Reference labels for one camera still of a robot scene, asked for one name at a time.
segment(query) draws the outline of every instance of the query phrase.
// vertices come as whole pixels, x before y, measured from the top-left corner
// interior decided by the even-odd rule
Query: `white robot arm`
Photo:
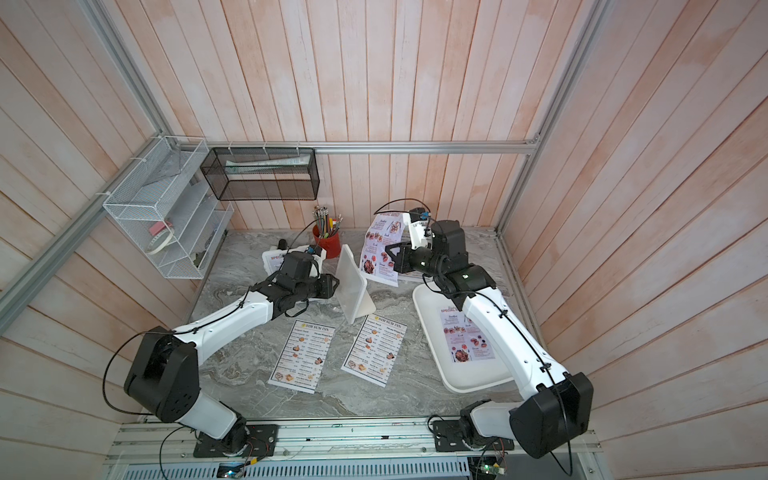
[[[422,208],[404,214],[410,242],[386,252],[395,271],[431,276],[442,294],[477,325],[509,369],[523,404],[479,402],[462,410],[462,431],[476,445],[488,438],[516,439],[534,458],[584,433],[589,423],[592,384],[556,362],[511,312],[494,280],[469,262],[464,230],[455,220],[429,226]]]
[[[318,250],[313,246],[287,253],[280,269],[251,286],[242,299],[196,322],[173,330],[152,329],[141,341],[125,392],[163,422],[201,432],[215,453],[241,454],[249,438],[245,419],[200,391],[198,367],[248,330],[284,313],[299,315],[309,298],[333,296],[339,281],[320,272]],[[304,309],[289,314],[300,302]]]

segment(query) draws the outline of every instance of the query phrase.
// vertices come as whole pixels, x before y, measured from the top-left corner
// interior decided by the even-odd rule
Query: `marble table surface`
[[[364,234],[364,230],[341,232],[342,243],[349,244],[356,259],[362,249]],[[262,252],[277,245],[278,239],[287,238],[290,241],[295,235],[296,232],[288,230],[230,232],[210,271],[192,320],[232,303],[245,294],[249,285],[265,278]],[[495,233],[467,229],[466,237],[470,261],[488,271],[512,309],[517,310],[502,272]],[[300,240],[306,244],[310,236],[304,234]],[[323,271],[334,273],[336,263],[336,259],[327,260],[323,263]],[[384,388],[340,369],[359,332],[362,318],[349,325],[339,303],[333,298],[311,302],[309,309],[297,317],[336,327],[314,394],[266,383],[294,322],[294,319],[285,316],[244,333],[213,354],[200,368],[200,386],[248,419],[458,415],[461,408],[480,399],[521,401],[514,382],[466,394],[451,392],[443,385],[413,305],[411,295],[418,285],[400,281],[399,287],[395,288],[368,283],[377,314],[408,326]]]

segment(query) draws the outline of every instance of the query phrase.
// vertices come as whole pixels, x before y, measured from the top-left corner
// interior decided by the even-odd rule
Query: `red cup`
[[[339,231],[337,230],[331,237],[320,238],[318,235],[320,231],[317,230],[317,225],[312,227],[312,235],[315,236],[315,243],[320,245],[323,250],[326,251],[326,259],[336,258],[341,254],[341,239],[339,238]]]

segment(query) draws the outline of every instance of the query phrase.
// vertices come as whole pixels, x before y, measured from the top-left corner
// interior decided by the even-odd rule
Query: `wire shelf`
[[[208,153],[205,140],[191,151],[163,137],[104,202],[116,220],[165,220]]]
[[[188,256],[173,263],[160,267],[160,272],[166,278],[202,279],[214,256],[214,251],[221,241],[227,223],[234,213],[234,206],[229,203],[226,210],[213,210],[207,222],[194,242]]]
[[[216,210],[208,183],[193,178],[208,153],[205,141],[194,139],[194,148],[182,150],[178,138],[162,137],[104,208],[163,276],[201,279],[234,205]]]

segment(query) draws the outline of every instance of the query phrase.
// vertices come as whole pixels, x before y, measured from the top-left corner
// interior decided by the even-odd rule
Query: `dim sum inn menu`
[[[341,370],[386,386],[407,328],[383,316],[368,315]]]
[[[335,331],[331,326],[297,320],[267,383],[314,393]]]

